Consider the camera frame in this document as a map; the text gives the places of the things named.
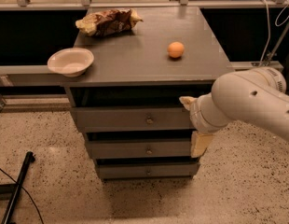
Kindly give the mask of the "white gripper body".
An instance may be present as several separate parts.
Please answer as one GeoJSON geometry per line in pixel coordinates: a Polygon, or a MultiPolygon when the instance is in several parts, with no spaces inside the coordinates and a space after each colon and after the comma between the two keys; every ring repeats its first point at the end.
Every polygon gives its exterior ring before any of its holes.
{"type": "Polygon", "coordinates": [[[227,126],[227,116],[215,106],[211,97],[195,98],[189,114],[193,126],[201,133],[216,133],[227,126]]]}

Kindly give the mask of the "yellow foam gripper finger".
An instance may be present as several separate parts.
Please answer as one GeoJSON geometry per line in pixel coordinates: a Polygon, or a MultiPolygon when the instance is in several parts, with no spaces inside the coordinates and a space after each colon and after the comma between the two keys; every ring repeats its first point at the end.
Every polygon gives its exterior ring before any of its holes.
{"type": "Polygon", "coordinates": [[[212,134],[200,133],[198,131],[194,131],[191,134],[191,157],[198,158],[201,157],[206,151],[207,147],[213,141],[212,134]]]}
{"type": "Polygon", "coordinates": [[[191,111],[195,108],[197,99],[192,96],[181,96],[179,101],[186,110],[191,111]]]}

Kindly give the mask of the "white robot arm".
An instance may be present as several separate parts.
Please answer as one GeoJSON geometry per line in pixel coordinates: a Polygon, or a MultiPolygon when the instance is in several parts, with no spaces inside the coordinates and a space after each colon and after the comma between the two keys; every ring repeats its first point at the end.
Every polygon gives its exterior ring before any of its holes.
{"type": "Polygon", "coordinates": [[[204,154],[213,134],[240,120],[268,130],[289,142],[289,96],[281,72],[263,66],[219,77],[211,92],[198,98],[181,96],[195,127],[191,156],[204,154]]]}

